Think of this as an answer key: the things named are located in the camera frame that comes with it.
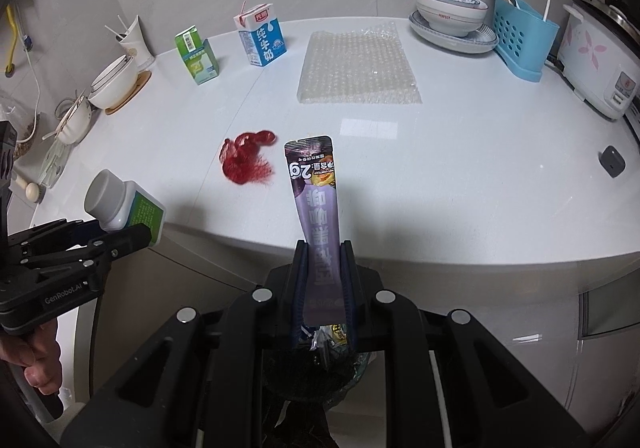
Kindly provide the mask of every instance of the human hand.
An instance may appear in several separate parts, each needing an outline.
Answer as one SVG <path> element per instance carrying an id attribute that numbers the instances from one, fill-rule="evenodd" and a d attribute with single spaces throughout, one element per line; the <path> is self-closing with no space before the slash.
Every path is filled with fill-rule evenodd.
<path id="1" fill-rule="evenodd" d="M 26 339 L 0 333 L 0 360 L 25 367 L 25 379 L 45 396 L 62 385 L 57 331 L 58 320 L 53 319 L 36 327 Z"/>

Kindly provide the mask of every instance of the kitchen countertop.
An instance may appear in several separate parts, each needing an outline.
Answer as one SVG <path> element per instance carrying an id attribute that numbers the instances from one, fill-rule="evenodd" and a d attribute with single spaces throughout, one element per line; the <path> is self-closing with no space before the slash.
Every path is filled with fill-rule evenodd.
<path id="1" fill-rule="evenodd" d="M 393 20 L 422 104 L 300 104 L 312 32 Z M 494 52 L 463 56 L 425 43 L 407 20 L 284 22 L 287 52 L 250 65 L 237 33 L 210 38 L 219 78 L 197 86 L 176 50 L 158 56 L 149 83 L 111 116 L 101 113 L 47 191 L 33 224 L 88 219 L 95 174 L 133 179 L 167 207 L 167 221 L 259 251 L 303 238 L 284 144 L 329 135 L 340 239 L 356 255 L 415 264 L 539 265 L 640 255 L 640 153 L 622 120 L 606 121 L 545 68 L 513 76 Z M 266 184 L 238 186 L 218 161 L 225 137 L 269 129 Z M 626 161 L 612 179 L 598 152 Z"/>

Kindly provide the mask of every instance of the wooden coaster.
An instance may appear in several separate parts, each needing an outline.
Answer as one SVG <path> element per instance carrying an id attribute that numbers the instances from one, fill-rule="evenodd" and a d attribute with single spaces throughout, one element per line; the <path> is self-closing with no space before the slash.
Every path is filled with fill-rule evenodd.
<path id="1" fill-rule="evenodd" d="M 140 91 L 140 89 L 146 85 L 146 82 L 151 78 L 151 70 L 144 70 L 138 74 L 138 79 L 136 79 L 136 85 L 133 87 L 133 90 L 126 95 L 126 97 L 120 101 L 116 106 L 112 106 L 111 108 L 106 108 L 104 113 L 107 115 L 111 115 L 116 113 L 120 108 L 125 106 L 133 97 Z"/>

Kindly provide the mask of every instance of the white bowl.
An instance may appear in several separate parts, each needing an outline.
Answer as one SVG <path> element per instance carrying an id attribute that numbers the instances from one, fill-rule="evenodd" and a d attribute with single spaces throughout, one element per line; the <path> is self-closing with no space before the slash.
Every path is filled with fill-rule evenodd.
<path id="1" fill-rule="evenodd" d="M 65 126 L 62 127 L 58 134 L 58 140 L 63 144 L 73 144 L 82 141 L 89 131 L 91 123 L 91 105 L 84 98 L 76 111 L 66 120 Z"/>
<path id="2" fill-rule="evenodd" d="M 121 68 L 123 68 L 123 66 L 125 66 L 126 64 L 127 64 L 127 55 L 124 54 L 123 56 L 115 60 L 113 63 L 111 63 L 111 65 L 105 68 L 100 73 L 100 75 L 94 79 L 94 82 L 92 82 L 91 84 L 91 91 L 97 92 L 98 90 L 100 90 L 100 88 L 105 83 L 107 83 L 107 81 L 113 78 L 113 76 L 115 76 L 121 70 Z"/>
<path id="3" fill-rule="evenodd" d="M 89 95 L 89 101 L 98 108 L 111 108 L 133 90 L 138 79 L 136 60 L 131 57 L 116 75 Z"/>
<path id="4" fill-rule="evenodd" d="M 478 29 L 488 11 L 481 0 L 415 0 L 415 3 L 434 31 L 458 37 Z"/>

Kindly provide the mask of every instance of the bubble wrap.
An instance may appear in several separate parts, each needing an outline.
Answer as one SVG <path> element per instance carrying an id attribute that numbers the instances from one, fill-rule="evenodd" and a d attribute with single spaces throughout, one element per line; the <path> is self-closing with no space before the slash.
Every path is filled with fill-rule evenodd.
<path id="1" fill-rule="evenodd" d="M 422 102 L 393 22 L 351 33 L 311 34 L 300 74 L 298 100 Z"/>

